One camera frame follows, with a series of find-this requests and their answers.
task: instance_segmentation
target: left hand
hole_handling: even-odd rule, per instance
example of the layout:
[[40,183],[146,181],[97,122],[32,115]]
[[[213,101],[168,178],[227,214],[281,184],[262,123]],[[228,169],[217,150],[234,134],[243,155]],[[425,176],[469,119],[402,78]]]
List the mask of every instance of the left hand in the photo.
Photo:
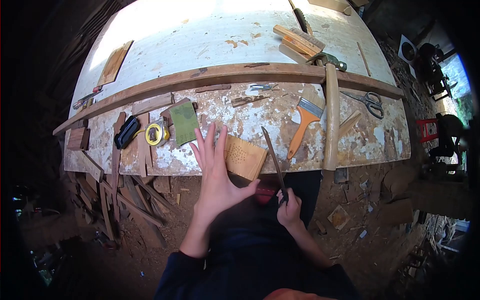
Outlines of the left hand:
[[240,203],[255,194],[259,179],[252,181],[245,188],[237,188],[228,178],[225,165],[225,143],[227,127],[224,125],[214,145],[215,123],[208,127],[207,137],[203,138],[199,129],[195,128],[198,148],[190,143],[198,166],[202,170],[202,188],[200,198],[194,206],[194,215],[198,220],[210,224],[224,210]]

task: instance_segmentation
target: scissors handle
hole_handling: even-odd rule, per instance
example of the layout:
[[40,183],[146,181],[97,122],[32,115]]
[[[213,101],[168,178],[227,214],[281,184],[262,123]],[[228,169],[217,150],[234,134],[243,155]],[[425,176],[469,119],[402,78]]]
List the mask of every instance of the scissors handle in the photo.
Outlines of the scissors handle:
[[[373,100],[370,98],[370,95],[375,96],[378,101]],[[372,102],[375,105],[382,106],[382,98],[380,98],[380,95],[374,92],[368,92],[365,94],[365,97],[367,98],[367,101]]]
[[[376,118],[379,118],[379,119],[383,119],[384,118],[384,109],[382,108],[382,106],[380,105],[376,105],[374,103],[371,103],[371,102],[368,102],[368,103],[365,103],[365,105],[367,106],[367,109],[368,111]],[[374,113],[372,111],[372,108],[379,111],[380,112],[380,115]]]

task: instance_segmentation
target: white painted workbench top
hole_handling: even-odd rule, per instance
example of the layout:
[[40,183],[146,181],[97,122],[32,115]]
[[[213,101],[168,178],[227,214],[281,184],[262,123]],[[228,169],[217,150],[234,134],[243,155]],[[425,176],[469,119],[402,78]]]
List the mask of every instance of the white painted workbench top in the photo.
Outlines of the white painted workbench top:
[[[326,43],[325,52],[348,64],[348,71],[367,75],[357,48],[360,42],[372,71],[372,78],[395,84],[383,53],[367,26],[353,12],[351,16],[311,5],[307,0],[294,1],[303,10],[312,26],[314,36]],[[117,79],[103,86],[95,101],[128,87],[164,75],[232,63],[286,62],[294,63],[278,51],[281,37],[273,33],[273,26],[298,27],[288,0],[205,0],[153,1],[138,0],[111,17],[95,41],[84,63],[72,102],[91,93],[112,50],[134,40],[120,68]],[[267,148],[260,126],[265,126],[274,144],[275,152],[286,171],[321,169],[325,140],[325,115],[319,123],[307,130],[300,150],[291,161],[286,161],[287,149],[299,123],[295,106],[303,88],[312,88],[323,97],[319,85],[279,83],[280,91],[271,92],[271,98],[238,108],[230,101],[245,95],[248,84],[233,84],[231,90],[196,94],[193,90],[174,93],[175,100],[188,97],[198,103],[197,117],[204,124],[206,134],[210,122],[226,124],[229,133],[260,147]],[[359,101],[341,94],[341,120],[359,109],[363,118],[354,130],[339,142],[339,167],[383,163],[410,157],[407,121],[401,100],[383,97],[385,118],[378,120],[368,113]],[[132,104],[91,118],[88,155],[106,173],[111,173],[111,145],[113,123],[120,111],[131,113]],[[164,108],[151,112],[155,120]],[[70,117],[75,114],[71,108]],[[162,147],[152,148],[154,167],[149,175],[196,175],[200,170],[188,144],[175,147],[173,138]],[[66,142],[70,131],[67,131]],[[85,172],[78,163],[77,153],[65,149],[66,170]],[[271,158],[262,169],[273,172]],[[137,150],[122,151],[121,174],[140,174]]]

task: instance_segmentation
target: red plastic stool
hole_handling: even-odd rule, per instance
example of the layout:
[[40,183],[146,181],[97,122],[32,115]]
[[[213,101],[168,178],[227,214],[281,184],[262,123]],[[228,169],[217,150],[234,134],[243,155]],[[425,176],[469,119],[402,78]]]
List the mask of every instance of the red plastic stool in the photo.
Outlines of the red plastic stool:
[[[420,139],[420,143],[431,141],[438,138],[438,120],[437,119],[417,120],[416,123],[421,126],[422,138]],[[437,133],[429,134],[427,124],[432,124],[432,123],[435,124]]]

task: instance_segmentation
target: yellow tape measure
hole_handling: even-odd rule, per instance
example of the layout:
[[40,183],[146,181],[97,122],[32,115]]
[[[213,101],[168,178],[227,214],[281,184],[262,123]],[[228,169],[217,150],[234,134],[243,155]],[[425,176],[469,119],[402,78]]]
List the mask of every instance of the yellow tape measure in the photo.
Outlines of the yellow tape measure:
[[169,137],[170,133],[168,132],[168,127],[164,126],[162,119],[150,123],[145,129],[145,139],[151,146],[163,145]]

